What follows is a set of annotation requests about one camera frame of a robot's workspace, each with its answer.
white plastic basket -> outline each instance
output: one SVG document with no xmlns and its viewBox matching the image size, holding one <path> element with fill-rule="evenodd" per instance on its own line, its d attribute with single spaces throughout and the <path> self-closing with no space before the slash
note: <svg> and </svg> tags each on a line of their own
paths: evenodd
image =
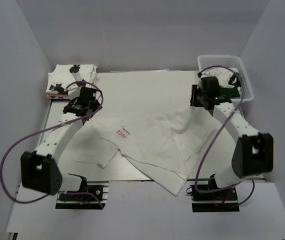
<svg viewBox="0 0 285 240">
<path fill-rule="evenodd" d="M 198 57 L 198 67 L 199 71 L 210 66 L 220 65 L 227 68 L 236 68 L 238 69 L 239 75 L 242 78 L 241 81 L 241 96 L 243 101 L 251 101 L 254 99 L 254 93 L 249 82 L 245 67 L 242 60 L 238 56 L 231 55 L 200 55 Z M 232 98 L 232 102 L 239 103 L 240 98 Z"/>
</svg>

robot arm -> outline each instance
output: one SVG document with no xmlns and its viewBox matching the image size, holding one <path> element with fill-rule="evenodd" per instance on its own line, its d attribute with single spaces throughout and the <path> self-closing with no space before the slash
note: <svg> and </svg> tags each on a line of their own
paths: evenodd
<svg viewBox="0 0 285 240">
<path fill-rule="evenodd" d="M 190 105 L 205 108 L 222 124 L 235 108 L 227 96 L 220 95 L 216 77 L 203 77 L 199 86 L 192 86 Z M 209 189 L 224 188 L 272 171 L 274 141 L 269 133 L 257 131 L 238 112 L 235 112 L 225 128 L 236 143 L 235 151 L 231 164 L 209 180 Z"/>
<path fill-rule="evenodd" d="M 74 78 L 80 78 L 79 68 L 72 67 Z M 73 84 L 68 88 L 72 100 L 63 109 L 58 122 L 61 127 L 55 128 L 49 136 L 32 152 L 25 151 L 21 158 L 21 178 L 25 188 L 50 195 L 58 192 L 77 192 L 87 186 L 85 177 L 61 173 L 58 168 L 59 159 L 75 133 L 82 128 L 88 118 L 70 122 L 84 117 L 98 109 L 97 90 L 83 85 Z"/>
</svg>

white enclosure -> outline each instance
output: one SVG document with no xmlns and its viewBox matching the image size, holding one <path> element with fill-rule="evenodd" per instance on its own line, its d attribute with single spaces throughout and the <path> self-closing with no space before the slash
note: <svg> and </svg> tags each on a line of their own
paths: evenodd
<svg viewBox="0 0 285 240">
<path fill-rule="evenodd" d="M 47 73 L 56 64 L 196 70 L 206 54 L 242 59 L 255 96 L 244 112 L 274 137 L 267 179 L 285 209 L 284 0 L 0 0 L 0 161 L 13 142 L 43 127 Z M 13 195 L 20 155 L 36 144 L 37 137 L 23 142 L 5 164 Z M 0 239 L 12 206 L 0 185 Z"/>
</svg>

red printed logo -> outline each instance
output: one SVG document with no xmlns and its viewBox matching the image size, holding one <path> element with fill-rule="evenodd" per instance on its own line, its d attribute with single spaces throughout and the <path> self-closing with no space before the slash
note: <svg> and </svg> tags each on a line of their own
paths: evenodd
<svg viewBox="0 0 285 240">
<path fill-rule="evenodd" d="M 118 130 L 117 133 L 122 136 L 123 139 L 127 138 L 127 135 L 123 131 Z"/>
</svg>

crumpled white cloth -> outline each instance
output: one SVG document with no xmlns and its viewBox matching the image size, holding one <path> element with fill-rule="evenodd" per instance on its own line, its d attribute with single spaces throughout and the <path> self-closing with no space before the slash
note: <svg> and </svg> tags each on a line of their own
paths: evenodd
<svg viewBox="0 0 285 240">
<path fill-rule="evenodd" d="M 237 68 L 231 67 L 230 69 L 238 73 Z M 233 89 L 235 87 L 234 85 L 229 84 L 229 81 L 233 75 L 234 74 L 231 71 L 229 71 L 228 69 L 222 68 L 222 67 L 213 67 L 201 73 L 202 78 L 217 77 L 219 86 L 221 86 L 222 88 L 227 88 L 227 89 Z"/>
<path fill-rule="evenodd" d="M 198 152 L 215 130 L 203 108 L 184 107 L 157 116 L 95 118 L 69 142 L 77 162 L 105 167 L 118 151 L 139 171 L 173 195 L 190 176 Z"/>
<path fill-rule="evenodd" d="M 73 66 L 72 64 L 57 64 L 54 71 L 48 73 L 47 94 L 66 94 L 64 89 L 68 84 L 75 81 L 74 76 L 70 73 L 70 69 Z M 95 83 L 97 66 L 93 64 L 81 64 L 79 67 L 79 74 L 82 79 L 90 83 Z"/>
</svg>

